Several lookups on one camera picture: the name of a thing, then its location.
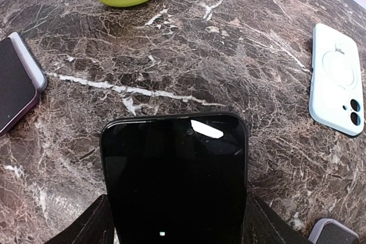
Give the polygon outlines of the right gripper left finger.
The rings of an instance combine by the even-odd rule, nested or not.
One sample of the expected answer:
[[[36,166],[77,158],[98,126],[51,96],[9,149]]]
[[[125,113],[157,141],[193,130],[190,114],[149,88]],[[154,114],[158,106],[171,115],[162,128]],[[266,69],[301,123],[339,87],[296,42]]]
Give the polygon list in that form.
[[[46,243],[114,243],[114,223],[108,196],[100,195],[70,226]]]

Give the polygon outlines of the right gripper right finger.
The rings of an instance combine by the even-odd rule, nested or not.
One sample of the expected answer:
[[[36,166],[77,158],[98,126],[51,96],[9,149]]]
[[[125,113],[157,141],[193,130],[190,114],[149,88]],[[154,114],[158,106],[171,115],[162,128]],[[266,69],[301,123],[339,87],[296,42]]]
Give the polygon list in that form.
[[[308,243],[262,199],[248,195],[244,215],[245,243]]]

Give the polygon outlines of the lavender phone case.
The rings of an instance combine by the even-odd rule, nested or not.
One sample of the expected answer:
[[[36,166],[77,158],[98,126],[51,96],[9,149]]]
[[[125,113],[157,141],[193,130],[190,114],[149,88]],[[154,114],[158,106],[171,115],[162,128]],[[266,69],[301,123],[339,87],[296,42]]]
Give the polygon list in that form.
[[[357,233],[340,222],[323,218],[317,221],[308,237],[314,244],[358,244],[360,238]]]

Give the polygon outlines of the black phone case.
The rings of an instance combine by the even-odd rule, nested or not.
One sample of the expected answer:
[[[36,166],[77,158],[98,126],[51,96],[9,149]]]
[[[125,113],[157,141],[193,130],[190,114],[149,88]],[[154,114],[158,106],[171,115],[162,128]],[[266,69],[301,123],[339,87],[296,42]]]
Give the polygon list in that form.
[[[248,128],[231,113],[121,118],[100,136],[120,243],[241,243]]]

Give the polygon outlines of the light blue phone case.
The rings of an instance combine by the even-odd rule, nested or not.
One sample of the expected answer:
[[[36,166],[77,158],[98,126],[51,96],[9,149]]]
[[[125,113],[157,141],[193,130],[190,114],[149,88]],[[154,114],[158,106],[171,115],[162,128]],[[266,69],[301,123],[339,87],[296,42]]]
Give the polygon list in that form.
[[[350,137],[364,129],[357,44],[323,23],[313,29],[309,113],[316,122]]]

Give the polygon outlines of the dark screen phone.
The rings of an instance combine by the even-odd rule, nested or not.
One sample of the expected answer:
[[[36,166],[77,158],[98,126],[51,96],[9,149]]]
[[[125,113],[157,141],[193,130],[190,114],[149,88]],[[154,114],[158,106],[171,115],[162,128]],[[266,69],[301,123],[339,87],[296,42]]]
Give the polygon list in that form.
[[[36,106],[46,87],[46,75],[19,33],[1,40],[1,136]]]

